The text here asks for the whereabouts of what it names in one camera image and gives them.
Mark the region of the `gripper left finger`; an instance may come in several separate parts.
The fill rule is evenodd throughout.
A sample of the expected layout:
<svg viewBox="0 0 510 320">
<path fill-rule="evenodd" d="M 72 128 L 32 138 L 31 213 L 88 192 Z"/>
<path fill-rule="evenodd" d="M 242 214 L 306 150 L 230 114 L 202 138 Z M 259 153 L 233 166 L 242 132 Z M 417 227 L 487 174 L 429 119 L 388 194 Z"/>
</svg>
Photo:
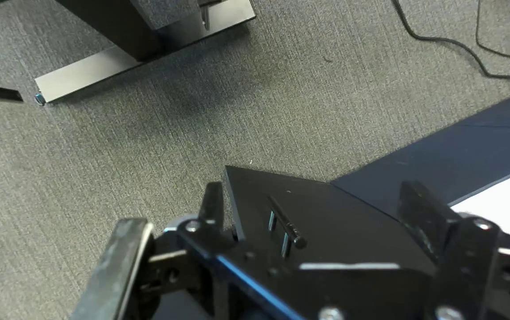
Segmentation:
<svg viewBox="0 0 510 320">
<path fill-rule="evenodd" d="M 198 215 L 157 238 L 143 217 L 119 220 L 71 320 L 154 320 L 162 297 L 180 291 L 213 320 L 239 320 L 237 297 L 212 261 L 233 246 L 223 219 L 223 187 L 211 182 Z"/>
</svg>

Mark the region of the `desk leg with silver foot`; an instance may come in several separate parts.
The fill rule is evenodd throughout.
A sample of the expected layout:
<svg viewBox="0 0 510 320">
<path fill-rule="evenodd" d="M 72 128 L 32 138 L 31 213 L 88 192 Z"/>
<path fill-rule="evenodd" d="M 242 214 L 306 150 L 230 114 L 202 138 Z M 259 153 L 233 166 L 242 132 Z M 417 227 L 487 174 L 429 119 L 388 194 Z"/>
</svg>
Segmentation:
<svg viewBox="0 0 510 320">
<path fill-rule="evenodd" d="M 113 46 L 36 78 L 40 105 L 52 103 L 256 17 L 251 0 L 197 0 L 199 11 L 153 30 L 132 0 L 56 0 Z"/>
</svg>

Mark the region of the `black cabinet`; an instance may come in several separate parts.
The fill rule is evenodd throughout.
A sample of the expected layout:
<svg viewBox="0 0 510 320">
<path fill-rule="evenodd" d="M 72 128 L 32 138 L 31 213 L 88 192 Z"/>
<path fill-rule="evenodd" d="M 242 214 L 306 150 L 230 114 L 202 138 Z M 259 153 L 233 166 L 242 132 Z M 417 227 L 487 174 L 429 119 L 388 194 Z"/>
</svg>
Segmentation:
<svg viewBox="0 0 510 320">
<path fill-rule="evenodd" d="M 510 233 L 510 98 L 326 183 L 398 221 L 404 180 Z"/>
</svg>

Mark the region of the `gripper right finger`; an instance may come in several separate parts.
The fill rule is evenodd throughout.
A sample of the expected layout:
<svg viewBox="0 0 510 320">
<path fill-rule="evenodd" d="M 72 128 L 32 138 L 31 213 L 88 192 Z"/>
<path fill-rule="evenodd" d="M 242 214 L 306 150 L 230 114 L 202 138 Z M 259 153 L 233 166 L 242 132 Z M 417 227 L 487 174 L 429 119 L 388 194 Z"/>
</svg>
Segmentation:
<svg viewBox="0 0 510 320">
<path fill-rule="evenodd" d="M 508 320 L 491 294 L 510 295 L 510 235 L 482 217 L 462 217 L 418 181 L 403 181 L 400 223 L 436 266 L 424 320 Z"/>
</svg>

